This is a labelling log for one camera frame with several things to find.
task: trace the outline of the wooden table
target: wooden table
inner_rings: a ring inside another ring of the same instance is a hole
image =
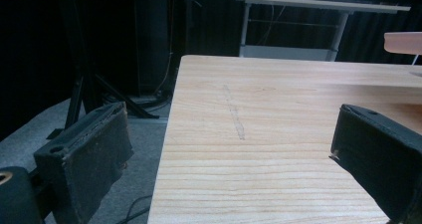
[[[385,223],[330,160],[341,104],[422,132],[422,68],[184,57],[148,223]]]

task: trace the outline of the floor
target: floor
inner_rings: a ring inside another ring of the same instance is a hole
[[[47,143],[46,137],[55,129],[65,125],[69,100],[57,104],[22,126],[0,142],[0,167],[23,166],[27,170],[35,168],[32,153]],[[150,113],[160,115],[160,119],[128,117],[128,131],[134,155],[128,168],[105,196],[101,207],[93,216],[90,224],[118,223],[125,218],[130,204],[138,197],[152,195],[155,177],[164,141],[167,118],[171,104]],[[135,213],[150,204],[150,198],[142,200],[133,207]],[[147,213],[130,223],[146,223]],[[46,223],[56,223],[52,215]]]

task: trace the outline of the metal stand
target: metal stand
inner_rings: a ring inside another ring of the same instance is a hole
[[[139,117],[158,118],[138,107],[127,96],[123,95],[104,78],[96,74],[94,61],[89,53],[85,34],[84,16],[80,12],[84,7],[83,0],[59,0],[63,20],[70,44],[71,54],[77,69],[77,78],[69,106],[66,128],[74,124],[79,117],[81,103],[84,102],[86,112],[91,112],[103,105],[100,87],[105,88],[119,100],[126,102],[127,108]]]
[[[242,37],[240,40],[239,57],[245,57],[246,35],[248,34],[249,11],[251,4],[245,3],[245,14],[243,16]]]
[[[418,61],[418,58],[419,58],[419,55],[416,55],[415,58],[413,59],[412,66],[416,64],[416,61]]]
[[[341,11],[340,17],[338,18],[338,25],[337,29],[335,30],[334,37],[332,38],[332,43],[328,54],[326,55],[326,60],[329,62],[335,62],[335,58],[337,57],[338,53],[338,46],[341,42],[341,37],[344,32],[345,25],[347,23],[348,15],[351,12]]]

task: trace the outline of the dark wall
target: dark wall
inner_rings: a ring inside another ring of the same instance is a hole
[[[0,140],[71,94],[57,0],[0,0]]]
[[[186,54],[238,56],[243,6],[235,0],[185,0]]]
[[[81,0],[80,9],[97,72],[123,93],[138,95],[134,0]]]
[[[169,62],[169,22],[172,0],[135,0],[138,86],[154,92]]]

